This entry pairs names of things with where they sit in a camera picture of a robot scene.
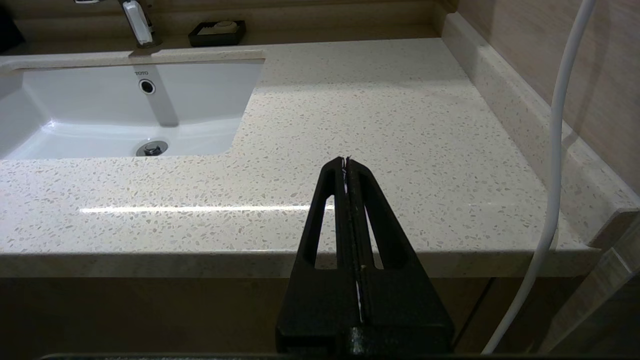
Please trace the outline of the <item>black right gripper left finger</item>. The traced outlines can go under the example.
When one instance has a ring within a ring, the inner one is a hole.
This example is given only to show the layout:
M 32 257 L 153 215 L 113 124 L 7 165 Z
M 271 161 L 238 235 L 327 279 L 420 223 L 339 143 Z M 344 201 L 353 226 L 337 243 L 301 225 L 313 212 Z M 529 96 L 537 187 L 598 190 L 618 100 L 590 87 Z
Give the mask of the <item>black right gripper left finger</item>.
M 335 351 L 359 321 L 354 236 L 345 189 L 345 158 L 325 164 L 308 210 L 276 322 L 279 351 Z M 326 201 L 334 197 L 336 268 L 316 268 Z

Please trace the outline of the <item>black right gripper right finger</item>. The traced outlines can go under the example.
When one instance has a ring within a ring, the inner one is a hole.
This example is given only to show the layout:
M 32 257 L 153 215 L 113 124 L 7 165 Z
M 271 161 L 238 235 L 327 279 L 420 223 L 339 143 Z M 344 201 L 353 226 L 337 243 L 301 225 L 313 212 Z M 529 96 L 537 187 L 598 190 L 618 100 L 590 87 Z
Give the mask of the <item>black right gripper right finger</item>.
M 454 326 L 372 172 L 348 159 L 358 323 L 350 351 L 449 351 Z

